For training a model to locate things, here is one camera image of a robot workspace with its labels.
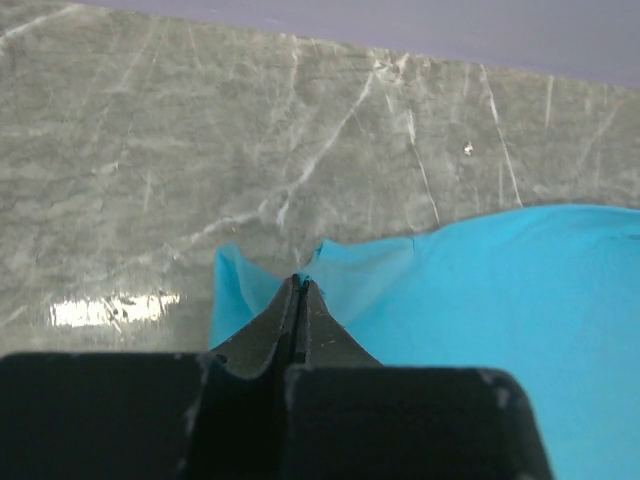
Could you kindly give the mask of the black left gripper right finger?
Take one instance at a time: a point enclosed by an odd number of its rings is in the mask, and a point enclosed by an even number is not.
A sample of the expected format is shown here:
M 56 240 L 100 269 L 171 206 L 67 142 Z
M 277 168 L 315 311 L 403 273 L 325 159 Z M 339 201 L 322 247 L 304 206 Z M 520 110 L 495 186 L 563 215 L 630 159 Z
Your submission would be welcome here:
M 507 372 L 384 367 L 303 285 L 284 399 L 288 479 L 549 479 L 529 398 Z

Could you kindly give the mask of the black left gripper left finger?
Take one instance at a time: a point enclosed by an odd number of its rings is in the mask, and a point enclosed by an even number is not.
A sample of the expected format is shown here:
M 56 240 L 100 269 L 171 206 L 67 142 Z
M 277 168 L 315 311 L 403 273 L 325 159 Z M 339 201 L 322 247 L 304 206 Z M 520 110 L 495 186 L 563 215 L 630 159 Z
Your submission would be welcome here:
M 200 353 L 17 353 L 1 361 L 5 479 L 275 479 L 299 280 Z

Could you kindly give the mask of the turquoise t shirt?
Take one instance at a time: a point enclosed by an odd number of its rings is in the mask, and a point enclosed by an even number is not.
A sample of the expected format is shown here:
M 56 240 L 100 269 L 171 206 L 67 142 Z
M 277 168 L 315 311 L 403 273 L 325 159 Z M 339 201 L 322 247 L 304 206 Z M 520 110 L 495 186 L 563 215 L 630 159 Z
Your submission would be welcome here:
M 299 311 L 284 390 L 312 281 L 334 320 L 384 367 L 512 375 L 531 403 L 549 479 L 638 477 L 637 211 L 543 206 L 415 236 L 327 240 L 291 277 Z M 235 245 L 221 247 L 212 348 L 261 314 L 285 280 Z

